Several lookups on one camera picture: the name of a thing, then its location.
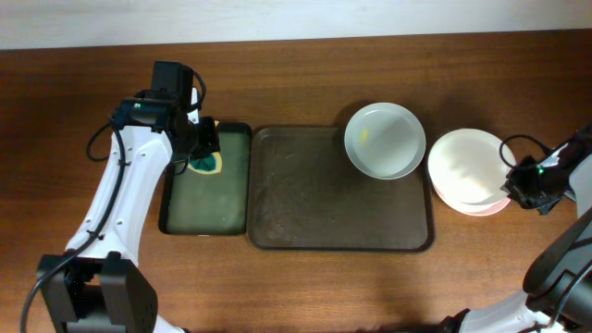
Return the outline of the green and yellow sponge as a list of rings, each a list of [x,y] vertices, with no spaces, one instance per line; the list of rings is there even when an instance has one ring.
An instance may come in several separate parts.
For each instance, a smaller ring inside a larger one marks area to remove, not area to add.
[[[212,153],[204,158],[190,160],[189,157],[186,159],[187,168],[201,175],[214,175],[221,172],[222,169],[222,157],[220,151],[218,153]]]

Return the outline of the pink plate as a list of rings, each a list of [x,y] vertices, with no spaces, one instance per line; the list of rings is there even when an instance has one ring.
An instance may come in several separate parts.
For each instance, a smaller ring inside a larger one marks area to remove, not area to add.
[[[492,205],[486,204],[486,205],[471,206],[467,203],[460,203],[460,202],[454,202],[452,200],[449,200],[437,188],[434,188],[434,190],[435,190],[436,194],[439,196],[439,198],[445,204],[447,204],[449,207],[456,210],[457,212],[460,212],[460,213],[463,213],[463,214],[469,215],[469,216],[491,216],[491,215],[494,215],[494,214],[500,212],[502,209],[504,209],[511,201],[509,198],[504,198]]]

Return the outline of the cream white plate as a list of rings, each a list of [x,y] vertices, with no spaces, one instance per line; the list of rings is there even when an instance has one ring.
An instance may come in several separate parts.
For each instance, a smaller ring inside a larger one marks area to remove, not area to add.
[[[510,148],[481,129],[456,129],[444,134],[427,159],[436,190],[448,200],[469,206],[492,205],[507,198],[504,184],[515,164]]]

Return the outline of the light grey plate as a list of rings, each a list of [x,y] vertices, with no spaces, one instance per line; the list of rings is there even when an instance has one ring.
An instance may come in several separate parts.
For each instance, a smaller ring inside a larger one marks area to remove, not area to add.
[[[426,133],[417,116],[393,103],[374,103],[348,121],[344,148],[351,163],[374,179],[400,179],[415,171],[426,152]]]

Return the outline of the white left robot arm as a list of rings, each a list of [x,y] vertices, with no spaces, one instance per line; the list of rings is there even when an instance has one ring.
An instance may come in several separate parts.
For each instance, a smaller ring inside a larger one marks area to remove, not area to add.
[[[142,229],[161,174],[219,152],[216,123],[199,112],[201,76],[179,62],[154,63],[150,88],[109,117],[106,168],[92,205],[60,255],[46,254],[21,312],[26,331],[37,294],[57,332],[176,332],[138,267]]]

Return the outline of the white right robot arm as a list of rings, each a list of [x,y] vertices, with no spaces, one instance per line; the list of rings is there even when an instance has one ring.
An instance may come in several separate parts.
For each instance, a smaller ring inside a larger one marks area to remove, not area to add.
[[[546,215],[562,198],[577,220],[529,267],[522,291],[482,310],[446,317],[438,332],[588,332],[591,329],[591,128],[544,156],[512,165],[504,190],[523,209]]]

